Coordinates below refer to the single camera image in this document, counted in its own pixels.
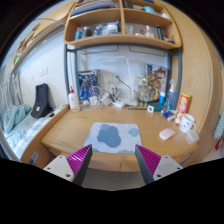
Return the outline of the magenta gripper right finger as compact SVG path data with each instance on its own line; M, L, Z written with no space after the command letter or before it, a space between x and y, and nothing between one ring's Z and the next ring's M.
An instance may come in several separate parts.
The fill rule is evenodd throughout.
M150 184L182 169L182 166L170 156L160 156L140 145L135 146L135 156L145 184Z

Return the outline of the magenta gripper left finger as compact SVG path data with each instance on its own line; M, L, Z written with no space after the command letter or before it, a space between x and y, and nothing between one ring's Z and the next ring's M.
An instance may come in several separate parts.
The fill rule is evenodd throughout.
M92 145L87 145L68 156L57 156L44 170L81 186L92 157Z

